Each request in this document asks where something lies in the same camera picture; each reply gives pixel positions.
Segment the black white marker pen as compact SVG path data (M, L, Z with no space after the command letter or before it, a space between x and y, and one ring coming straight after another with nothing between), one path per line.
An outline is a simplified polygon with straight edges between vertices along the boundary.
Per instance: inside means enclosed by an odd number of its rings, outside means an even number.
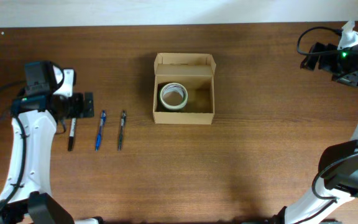
M76 130L76 118L71 119L70 133L68 139L68 151L71 152L74 148L75 142L75 130Z

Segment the blue ballpoint pen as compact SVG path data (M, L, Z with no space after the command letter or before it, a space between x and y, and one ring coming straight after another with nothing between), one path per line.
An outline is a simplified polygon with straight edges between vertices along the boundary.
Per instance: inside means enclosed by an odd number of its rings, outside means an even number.
M105 112L105 110L102 110L100 120L99 120L98 134L96 136L95 151L98 151L101 146L102 136L103 136L103 128L104 128L105 122L106 122L106 112Z

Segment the black ballpoint pen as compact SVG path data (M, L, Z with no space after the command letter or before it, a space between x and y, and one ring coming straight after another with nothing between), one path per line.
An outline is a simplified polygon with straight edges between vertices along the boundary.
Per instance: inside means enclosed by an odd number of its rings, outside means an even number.
M120 130L119 130L119 139L118 139L118 146L117 151L120 152L122 149L122 143L124 139L124 128L126 125L126 111L123 110L121 114L121 122L120 122Z

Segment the cream masking tape roll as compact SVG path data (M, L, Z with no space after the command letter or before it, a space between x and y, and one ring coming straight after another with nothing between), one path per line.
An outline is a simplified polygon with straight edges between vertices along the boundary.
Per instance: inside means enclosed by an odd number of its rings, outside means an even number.
M168 83L161 88L158 97L166 110L178 111L186 106L188 91L180 83Z

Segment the cardboard box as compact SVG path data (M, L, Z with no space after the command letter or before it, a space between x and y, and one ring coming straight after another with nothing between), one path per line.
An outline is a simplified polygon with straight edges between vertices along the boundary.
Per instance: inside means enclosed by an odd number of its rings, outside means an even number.
M211 124L215 114L214 74L211 54L158 53L154 62L153 117L156 124ZM188 91L182 110L166 110L158 97L168 83L180 83Z

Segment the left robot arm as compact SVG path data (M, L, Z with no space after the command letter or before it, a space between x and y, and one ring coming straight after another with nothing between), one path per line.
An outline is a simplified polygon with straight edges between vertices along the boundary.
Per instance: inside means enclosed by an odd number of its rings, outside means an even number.
M93 94L75 93L76 73L43 60L25 64L26 86L12 101L13 144L0 194L0 223L76 223L52 197L50 156L57 126L66 119L92 118Z

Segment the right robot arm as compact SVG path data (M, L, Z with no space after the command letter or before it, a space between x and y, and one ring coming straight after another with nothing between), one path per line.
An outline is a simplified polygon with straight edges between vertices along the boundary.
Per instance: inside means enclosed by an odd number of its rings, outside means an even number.
M300 67L329 72L332 81L358 86L358 32L347 22L332 32L340 37L337 45L315 43ZM326 223L326 217L341 205L358 198L358 124L350 141L330 146L322 153L318 173L310 189L297 202L283 207L264 223Z

